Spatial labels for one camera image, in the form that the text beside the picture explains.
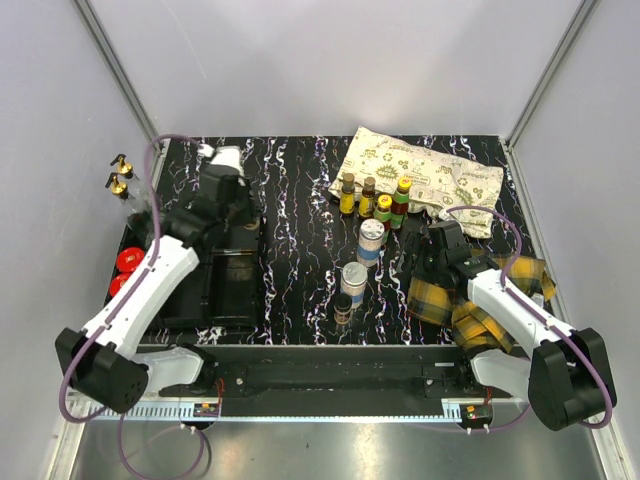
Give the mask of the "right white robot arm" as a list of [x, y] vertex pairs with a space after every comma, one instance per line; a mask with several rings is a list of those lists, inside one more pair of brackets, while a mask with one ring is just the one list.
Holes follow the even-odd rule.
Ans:
[[501, 390], [552, 431], [610, 422], [617, 397], [604, 339], [534, 301], [555, 292], [543, 261], [475, 250], [459, 224], [445, 221], [408, 234], [403, 270], [409, 315], [449, 329], [465, 353], [453, 374], [460, 393]]

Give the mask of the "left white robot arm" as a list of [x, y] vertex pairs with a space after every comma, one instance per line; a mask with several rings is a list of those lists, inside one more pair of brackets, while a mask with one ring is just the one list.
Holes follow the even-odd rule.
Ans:
[[237, 166], [206, 164], [199, 188], [183, 208], [161, 213], [150, 199], [152, 232], [147, 253], [116, 295], [80, 330], [63, 329], [55, 351], [63, 382], [59, 409], [75, 422], [66, 407], [68, 389], [85, 395], [118, 414], [130, 411], [147, 393], [183, 385], [196, 396], [215, 386], [211, 355], [194, 346], [173, 346], [141, 354], [147, 328], [171, 294], [217, 247], [232, 227], [257, 217], [250, 181]]

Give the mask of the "red lid chili jar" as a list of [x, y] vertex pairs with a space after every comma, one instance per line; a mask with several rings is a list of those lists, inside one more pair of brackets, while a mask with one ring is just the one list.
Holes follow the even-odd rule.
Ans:
[[116, 275], [110, 282], [108, 294], [111, 298], [115, 297], [131, 277], [131, 272], [122, 272]]
[[139, 247], [128, 247], [122, 250], [116, 259], [116, 268], [120, 273], [132, 273], [142, 263], [145, 252]]

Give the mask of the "clear pump bottle gold top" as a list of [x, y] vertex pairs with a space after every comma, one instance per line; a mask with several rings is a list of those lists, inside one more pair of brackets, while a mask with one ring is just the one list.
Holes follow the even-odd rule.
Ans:
[[131, 220], [140, 215], [150, 215], [151, 195], [133, 165], [126, 160], [126, 155], [118, 154], [109, 166], [113, 171], [105, 188], [119, 201], [124, 218]]

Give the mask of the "short green label sauce bottle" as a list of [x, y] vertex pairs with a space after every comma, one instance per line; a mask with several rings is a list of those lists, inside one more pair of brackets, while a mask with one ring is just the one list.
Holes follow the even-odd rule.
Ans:
[[382, 223], [387, 222], [391, 215], [392, 198], [388, 194], [382, 194], [377, 198], [374, 217]]

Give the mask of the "small dark spice jar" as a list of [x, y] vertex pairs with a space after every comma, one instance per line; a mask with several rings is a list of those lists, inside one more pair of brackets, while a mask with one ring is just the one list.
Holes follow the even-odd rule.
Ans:
[[350, 295], [339, 293], [334, 301], [334, 321], [338, 325], [346, 325], [350, 322], [353, 310], [353, 302]]

